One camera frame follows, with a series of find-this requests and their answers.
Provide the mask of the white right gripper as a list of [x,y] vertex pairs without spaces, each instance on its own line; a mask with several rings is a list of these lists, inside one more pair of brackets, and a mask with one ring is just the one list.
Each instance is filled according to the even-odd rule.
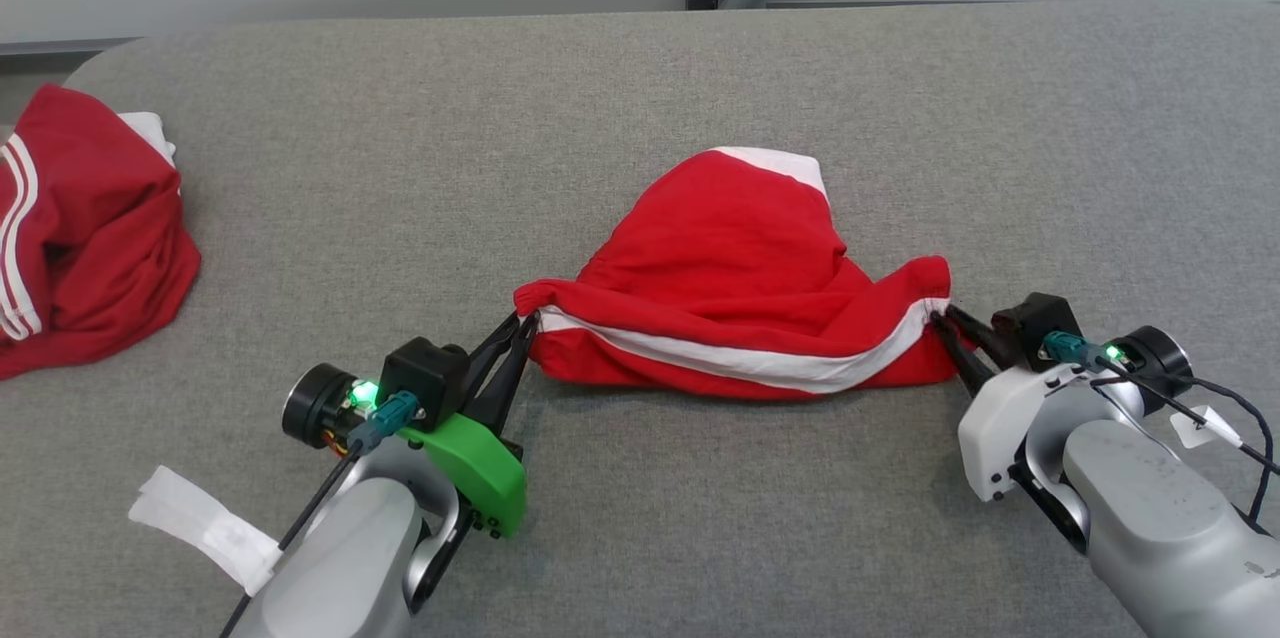
[[1050,331],[1030,351],[955,304],[931,327],[973,398],[957,438],[965,478],[984,502],[1019,488],[1037,503],[1083,503],[1066,474],[1068,437],[1100,420],[1143,433],[1142,419],[1185,392],[1192,375],[1181,347],[1151,325],[1103,345]]

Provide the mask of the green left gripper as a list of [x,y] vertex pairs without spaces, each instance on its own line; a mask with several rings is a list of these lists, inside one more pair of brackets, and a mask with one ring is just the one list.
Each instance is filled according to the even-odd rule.
[[529,480],[521,447],[500,432],[539,328],[540,316],[509,314],[470,365],[388,363],[376,380],[321,363],[288,393],[282,429],[339,456],[337,495],[361,480],[396,480],[426,512],[512,538],[527,511]]

